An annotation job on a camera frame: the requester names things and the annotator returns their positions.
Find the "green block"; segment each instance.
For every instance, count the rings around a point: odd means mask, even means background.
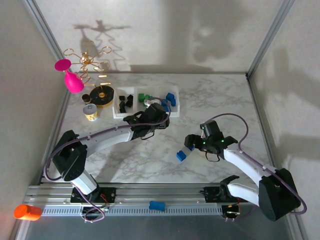
[[[143,103],[145,101],[145,95],[143,93],[139,93],[138,101],[139,103]]]

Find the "orange object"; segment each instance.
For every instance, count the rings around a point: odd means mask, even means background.
[[[41,214],[41,208],[22,204],[15,208],[13,216],[16,219],[36,221],[41,217]]]

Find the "gold wire sculpture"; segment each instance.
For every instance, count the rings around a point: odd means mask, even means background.
[[[80,67],[81,70],[78,71],[76,73],[76,75],[82,80],[84,81],[84,85],[86,86],[95,86],[97,87],[95,84],[87,84],[87,82],[90,81],[91,77],[89,76],[88,73],[88,65],[92,65],[93,69],[98,72],[99,75],[98,77],[103,81],[103,83],[100,83],[101,89],[103,85],[109,85],[111,84],[110,81],[107,81],[105,78],[108,76],[105,71],[107,71],[110,68],[110,63],[108,61],[102,61],[102,62],[97,62],[95,61],[95,58],[99,55],[99,54],[109,54],[112,51],[112,48],[109,46],[104,46],[103,48],[101,48],[101,50],[95,55],[95,56],[91,56],[89,55],[89,46],[87,44],[95,44],[93,41],[89,40],[86,41],[84,43],[84,46],[86,47],[86,51],[81,51],[81,56],[75,54],[75,51],[72,48],[68,48],[66,50],[64,50],[63,55],[65,56],[71,56],[71,55],[75,55],[79,58],[79,62],[75,62],[72,64],[81,64],[82,66]]]

